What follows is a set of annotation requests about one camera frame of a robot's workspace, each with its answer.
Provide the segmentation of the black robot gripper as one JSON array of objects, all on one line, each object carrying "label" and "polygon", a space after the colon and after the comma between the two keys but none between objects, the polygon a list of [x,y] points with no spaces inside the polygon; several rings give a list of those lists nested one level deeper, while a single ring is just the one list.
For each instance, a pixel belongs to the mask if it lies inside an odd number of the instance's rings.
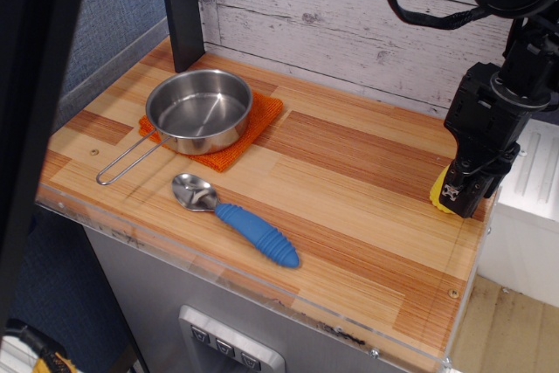
[{"label": "black robot gripper", "polygon": [[533,104],[505,87],[499,70],[490,63],[472,66],[445,117],[457,154],[438,177],[438,209],[443,212],[470,218],[481,199],[498,189],[520,153],[517,140]]}]

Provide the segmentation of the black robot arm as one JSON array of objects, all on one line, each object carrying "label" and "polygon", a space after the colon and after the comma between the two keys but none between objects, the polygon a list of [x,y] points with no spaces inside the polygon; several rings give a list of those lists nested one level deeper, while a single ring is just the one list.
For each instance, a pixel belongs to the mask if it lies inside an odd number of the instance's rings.
[{"label": "black robot arm", "polygon": [[471,67],[455,93],[444,126],[457,143],[439,202],[469,218],[496,191],[520,152],[532,114],[553,109],[558,91],[558,0],[474,0],[512,24],[497,66]]}]

